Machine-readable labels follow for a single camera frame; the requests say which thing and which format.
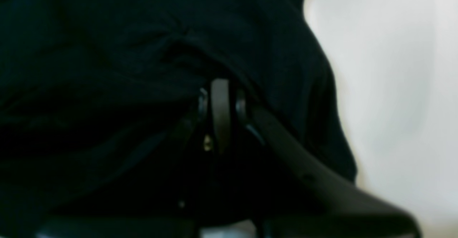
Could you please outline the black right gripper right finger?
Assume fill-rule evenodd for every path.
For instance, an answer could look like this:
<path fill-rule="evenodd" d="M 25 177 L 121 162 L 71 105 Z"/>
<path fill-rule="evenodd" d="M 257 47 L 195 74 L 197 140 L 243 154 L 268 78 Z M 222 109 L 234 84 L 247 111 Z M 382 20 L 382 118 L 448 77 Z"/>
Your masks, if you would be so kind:
<path fill-rule="evenodd" d="M 236 90 L 239 122 L 309 196 L 316 213 L 264 219 L 266 238 L 420 238 L 412 215 L 372 196 L 327 168 L 261 104 Z"/>

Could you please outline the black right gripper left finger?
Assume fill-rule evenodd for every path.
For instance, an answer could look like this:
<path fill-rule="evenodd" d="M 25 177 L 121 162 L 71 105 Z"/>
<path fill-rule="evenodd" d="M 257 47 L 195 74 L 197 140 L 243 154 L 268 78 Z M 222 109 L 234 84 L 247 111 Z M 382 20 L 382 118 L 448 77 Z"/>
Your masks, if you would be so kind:
<path fill-rule="evenodd" d="M 228 148 L 230 82 L 215 79 L 198 105 L 126 175 L 72 204 L 37 232 L 37 238 L 198 238 L 195 199 L 204 156 Z"/>

